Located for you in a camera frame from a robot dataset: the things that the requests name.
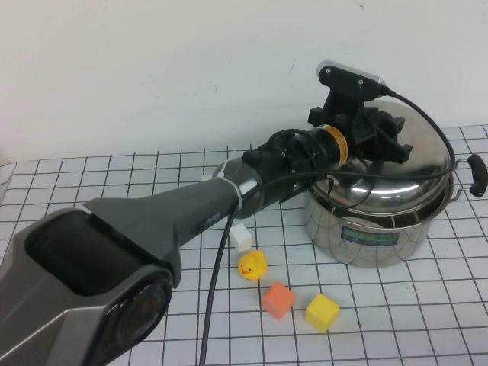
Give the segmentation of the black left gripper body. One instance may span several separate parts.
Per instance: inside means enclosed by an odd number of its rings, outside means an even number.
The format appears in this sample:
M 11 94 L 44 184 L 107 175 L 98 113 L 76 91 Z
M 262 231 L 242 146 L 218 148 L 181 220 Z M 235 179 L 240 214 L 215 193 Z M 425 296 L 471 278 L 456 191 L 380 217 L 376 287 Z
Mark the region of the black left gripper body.
M 355 158 L 382 161 L 384 145 L 380 141 L 380 109 L 361 106 L 348 119 L 345 128 Z

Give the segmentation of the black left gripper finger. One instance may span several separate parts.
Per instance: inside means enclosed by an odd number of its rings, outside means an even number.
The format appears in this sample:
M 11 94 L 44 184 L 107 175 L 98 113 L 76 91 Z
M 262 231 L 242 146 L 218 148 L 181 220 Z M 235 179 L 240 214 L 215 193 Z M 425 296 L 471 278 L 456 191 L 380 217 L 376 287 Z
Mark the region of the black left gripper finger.
M 381 161 L 403 164 L 410 158 L 413 147 L 409 144 L 400 145 L 398 142 L 386 143 L 381 153 Z
M 402 131 L 405 121 L 404 117 L 393 117 L 386 111 L 377 111 L 376 131 L 384 136 L 397 136 Z

